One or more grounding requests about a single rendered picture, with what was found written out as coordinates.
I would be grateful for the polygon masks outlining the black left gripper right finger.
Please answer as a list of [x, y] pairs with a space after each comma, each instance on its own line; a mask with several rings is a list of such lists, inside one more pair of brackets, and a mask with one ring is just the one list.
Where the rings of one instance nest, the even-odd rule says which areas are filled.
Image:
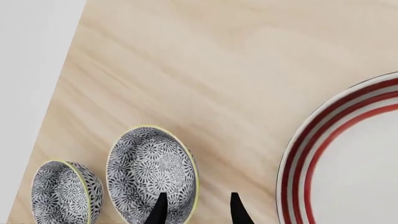
[[230, 210], [233, 224], [255, 224], [246, 211], [237, 192], [231, 193]]

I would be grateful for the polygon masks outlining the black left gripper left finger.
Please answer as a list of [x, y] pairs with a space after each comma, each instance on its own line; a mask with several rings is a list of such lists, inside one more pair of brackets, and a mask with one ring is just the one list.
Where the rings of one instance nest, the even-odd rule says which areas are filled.
[[165, 224], [167, 219], [167, 193], [162, 192], [147, 217], [145, 224]]

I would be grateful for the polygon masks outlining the black white patterned bowl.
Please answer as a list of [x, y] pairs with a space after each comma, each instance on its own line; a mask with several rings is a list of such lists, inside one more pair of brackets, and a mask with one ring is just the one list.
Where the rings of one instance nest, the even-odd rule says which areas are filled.
[[37, 169], [30, 201], [36, 224], [95, 224], [103, 184], [86, 166], [52, 160]]
[[198, 201], [196, 160], [168, 130], [136, 126], [112, 147], [106, 164], [109, 197], [127, 224], [144, 224], [159, 195], [167, 194], [165, 224], [187, 224]]

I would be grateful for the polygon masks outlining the white plate with red rings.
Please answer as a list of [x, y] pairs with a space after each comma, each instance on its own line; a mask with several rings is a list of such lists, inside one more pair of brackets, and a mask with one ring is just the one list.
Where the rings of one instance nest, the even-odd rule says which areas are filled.
[[398, 72], [319, 106], [277, 174], [280, 224], [398, 224]]

